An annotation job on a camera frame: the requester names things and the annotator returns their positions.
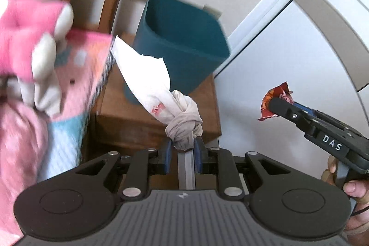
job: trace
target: hand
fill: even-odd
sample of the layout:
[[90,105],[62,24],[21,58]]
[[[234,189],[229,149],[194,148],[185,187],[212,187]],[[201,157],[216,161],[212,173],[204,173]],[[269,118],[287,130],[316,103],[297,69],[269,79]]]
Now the hand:
[[[327,183],[330,183],[331,185],[334,184],[333,174],[336,172],[337,169],[337,159],[335,159],[333,156],[330,156],[328,159],[328,169],[326,169],[321,179]],[[367,200],[364,200],[363,197],[369,194],[369,181],[368,180],[352,180],[344,184],[343,187],[344,192],[351,196],[356,197],[358,203],[355,211],[361,210],[366,208],[369,205],[369,198],[365,197]],[[353,229],[356,229],[364,224],[367,224],[369,222],[369,210],[358,214],[356,216],[353,216],[349,219],[345,230],[351,231]],[[353,245],[369,245],[369,231],[366,231],[362,234],[358,234],[357,236],[349,237],[349,241]]]

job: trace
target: red wrapper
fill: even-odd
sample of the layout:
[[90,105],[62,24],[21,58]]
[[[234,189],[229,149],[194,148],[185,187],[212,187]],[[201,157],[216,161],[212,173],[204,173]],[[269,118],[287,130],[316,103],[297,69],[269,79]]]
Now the red wrapper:
[[277,114],[272,113],[269,111],[269,101],[274,97],[279,97],[284,99],[289,103],[293,103],[293,99],[291,96],[292,91],[288,89],[287,82],[284,82],[280,86],[277,86],[273,89],[270,89],[269,92],[264,96],[263,102],[261,103],[261,118],[258,119],[259,121],[264,121],[265,119],[278,117]]

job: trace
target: teal trash bin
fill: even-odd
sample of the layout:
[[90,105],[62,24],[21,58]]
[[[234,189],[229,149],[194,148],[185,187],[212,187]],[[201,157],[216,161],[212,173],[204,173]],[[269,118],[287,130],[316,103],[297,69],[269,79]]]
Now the teal trash bin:
[[229,56],[217,20],[179,0],[147,1],[133,48],[139,54],[162,57],[170,90],[184,95],[195,90]]

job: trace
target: blue fabric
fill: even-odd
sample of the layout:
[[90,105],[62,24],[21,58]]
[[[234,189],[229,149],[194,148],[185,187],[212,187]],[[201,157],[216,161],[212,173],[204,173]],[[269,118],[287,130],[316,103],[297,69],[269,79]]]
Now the blue fabric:
[[169,173],[171,158],[172,158],[172,141],[169,141],[167,145],[167,150],[165,151],[165,174]]
[[294,102],[294,103],[293,103],[293,105],[294,105],[295,107],[298,107],[299,109],[302,109],[302,110],[307,111],[310,115],[315,116],[314,111],[313,111],[311,108],[308,108],[308,107],[306,107],[306,106],[300,105],[300,104],[299,104],[299,103],[297,103],[297,102]]
[[197,173],[202,172],[202,160],[201,160],[201,152],[199,148],[199,144],[197,144],[197,141],[195,139],[194,141],[194,148],[193,148],[193,155],[195,157],[195,171]]
[[70,54],[71,47],[67,47],[63,52],[58,53],[55,59],[54,68],[65,66],[68,63],[68,58]]
[[49,148],[38,172],[38,182],[61,174],[80,163],[80,148],[88,113],[48,124]]

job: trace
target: pink stuffed toy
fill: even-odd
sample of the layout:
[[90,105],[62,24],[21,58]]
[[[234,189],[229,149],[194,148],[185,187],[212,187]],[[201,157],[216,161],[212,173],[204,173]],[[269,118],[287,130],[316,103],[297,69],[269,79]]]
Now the pink stuffed toy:
[[[42,97],[38,91],[49,95],[47,82],[53,83],[53,99],[61,98],[60,88],[55,96],[58,84],[54,63],[57,46],[66,45],[65,36],[72,24],[73,9],[69,3],[0,0],[0,77],[16,76],[23,101],[28,105],[36,104],[35,90],[38,99]],[[50,112],[47,108],[42,110],[49,115],[58,113],[55,108],[60,106],[52,106]]]

